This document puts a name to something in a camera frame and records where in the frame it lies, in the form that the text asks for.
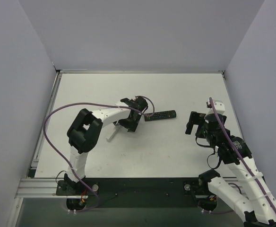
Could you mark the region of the white remote control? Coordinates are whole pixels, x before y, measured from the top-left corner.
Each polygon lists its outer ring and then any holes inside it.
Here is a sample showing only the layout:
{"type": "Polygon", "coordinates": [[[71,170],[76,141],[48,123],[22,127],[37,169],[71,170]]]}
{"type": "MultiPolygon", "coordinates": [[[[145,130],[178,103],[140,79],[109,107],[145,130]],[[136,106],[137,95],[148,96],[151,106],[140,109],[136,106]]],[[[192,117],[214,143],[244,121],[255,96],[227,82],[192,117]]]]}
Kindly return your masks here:
{"type": "Polygon", "coordinates": [[[113,128],[109,131],[108,135],[106,136],[106,141],[107,142],[111,142],[112,139],[115,137],[115,135],[118,133],[118,131],[120,130],[120,126],[113,126],[113,128]]]}

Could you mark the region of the black tv remote control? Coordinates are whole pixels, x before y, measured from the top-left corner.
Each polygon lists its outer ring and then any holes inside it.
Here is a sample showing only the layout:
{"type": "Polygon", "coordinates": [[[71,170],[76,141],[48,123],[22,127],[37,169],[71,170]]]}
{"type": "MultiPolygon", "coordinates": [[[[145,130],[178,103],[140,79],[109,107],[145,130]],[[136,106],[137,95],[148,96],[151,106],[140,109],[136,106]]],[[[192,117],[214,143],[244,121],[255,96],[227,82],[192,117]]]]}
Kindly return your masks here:
{"type": "Polygon", "coordinates": [[[170,120],[176,118],[177,114],[175,110],[155,112],[152,116],[144,116],[146,122],[170,120]]]}

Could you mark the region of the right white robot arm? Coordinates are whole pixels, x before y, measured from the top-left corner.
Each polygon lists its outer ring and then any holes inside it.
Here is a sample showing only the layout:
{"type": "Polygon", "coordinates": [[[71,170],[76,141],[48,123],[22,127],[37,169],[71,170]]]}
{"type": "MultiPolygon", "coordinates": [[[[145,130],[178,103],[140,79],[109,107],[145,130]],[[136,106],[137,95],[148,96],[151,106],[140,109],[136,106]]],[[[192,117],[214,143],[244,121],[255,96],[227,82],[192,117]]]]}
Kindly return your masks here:
{"type": "Polygon", "coordinates": [[[266,185],[263,174],[256,167],[252,153],[240,137],[231,135],[221,128],[226,116],[192,111],[185,133],[190,135],[196,125],[196,139],[205,139],[207,148],[217,153],[237,178],[245,194],[233,189],[221,175],[212,168],[198,176],[199,185],[218,196],[243,221],[245,227],[276,227],[276,199],[266,185]]]}

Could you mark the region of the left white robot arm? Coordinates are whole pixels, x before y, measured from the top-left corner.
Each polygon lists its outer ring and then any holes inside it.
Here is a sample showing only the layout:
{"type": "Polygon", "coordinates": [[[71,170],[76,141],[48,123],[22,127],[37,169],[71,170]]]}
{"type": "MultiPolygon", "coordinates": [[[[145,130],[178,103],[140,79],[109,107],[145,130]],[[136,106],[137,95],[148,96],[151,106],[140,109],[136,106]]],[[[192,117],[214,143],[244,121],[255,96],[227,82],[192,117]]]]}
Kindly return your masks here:
{"type": "Polygon", "coordinates": [[[119,124],[129,132],[135,132],[141,115],[148,108],[147,101],[138,96],[135,99],[121,99],[115,106],[101,110],[82,109],[67,131],[71,166],[64,175],[64,182],[72,194],[83,191],[85,165],[88,153],[96,146],[101,130],[109,124],[119,124]]]}

